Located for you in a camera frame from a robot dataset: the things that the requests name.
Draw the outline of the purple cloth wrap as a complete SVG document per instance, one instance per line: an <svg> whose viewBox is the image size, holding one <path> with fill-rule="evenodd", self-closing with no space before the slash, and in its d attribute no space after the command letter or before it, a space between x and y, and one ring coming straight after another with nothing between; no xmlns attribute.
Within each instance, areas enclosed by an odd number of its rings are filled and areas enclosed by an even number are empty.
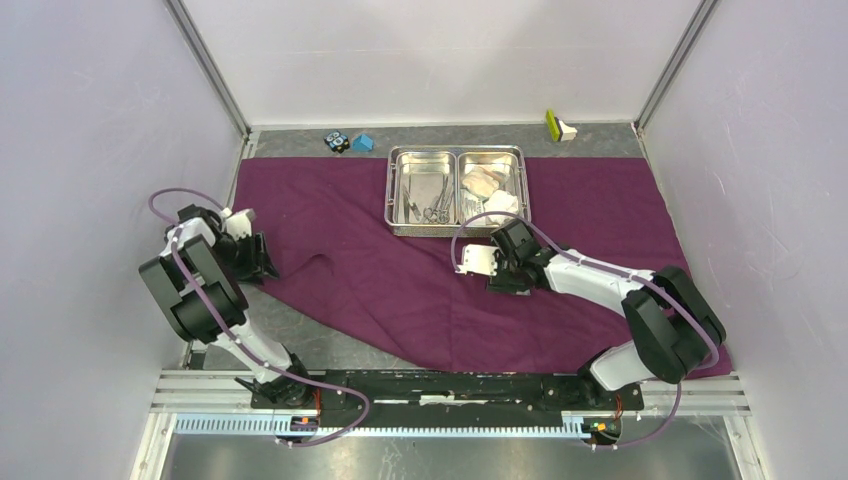
<svg viewBox="0 0 848 480"><path fill-rule="evenodd" d="M687 262L639 158L531 158L531 219L596 259L658 270ZM398 237L384 219L387 164L365 158L254 158L235 205L256 212L279 278L267 295L415 365L450 371L571 373L630 339L586 300L491 292L457 274L446 238Z"/></svg>

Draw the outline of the blue small block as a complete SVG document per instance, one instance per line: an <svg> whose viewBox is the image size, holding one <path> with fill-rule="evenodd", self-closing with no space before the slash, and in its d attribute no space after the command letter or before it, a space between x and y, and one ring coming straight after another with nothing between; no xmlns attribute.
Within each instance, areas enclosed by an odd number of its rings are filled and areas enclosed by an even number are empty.
<svg viewBox="0 0 848 480"><path fill-rule="evenodd" d="M351 142L351 149L357 152L371 152L374 147L375 141L367 134L360 134Z"/></svg>

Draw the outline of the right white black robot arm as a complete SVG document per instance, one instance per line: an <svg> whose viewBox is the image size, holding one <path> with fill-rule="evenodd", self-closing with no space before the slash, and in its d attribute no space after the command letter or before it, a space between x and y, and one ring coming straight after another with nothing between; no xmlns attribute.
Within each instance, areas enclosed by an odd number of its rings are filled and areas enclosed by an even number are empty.
<svg viewBox="0 0 848 480"><path fill-rule="evenodd" d="M652 379L678 384L718 363L726 331L683 269L640 270L600 261L551 243L520 219L491 238L490 289L577 297L625 320L629 341L602 350L581 368L577 392L585 405L602 408L630 384Z"/></svg>

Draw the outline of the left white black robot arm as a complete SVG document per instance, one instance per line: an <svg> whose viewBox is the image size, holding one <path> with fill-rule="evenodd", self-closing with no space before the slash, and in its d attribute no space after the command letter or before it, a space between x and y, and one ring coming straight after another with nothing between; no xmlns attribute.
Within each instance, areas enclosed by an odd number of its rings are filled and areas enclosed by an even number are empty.
<svg viewBox="0 0 848 480"><path fill-rule="evenodd" d="M298 357L249 318L241 287L279 273L251 209L215 211L191 204L166 228L165 247L140 276L175 333L229 352L253 374L237 382L273 406L302 407L314 381Z"/></svg>

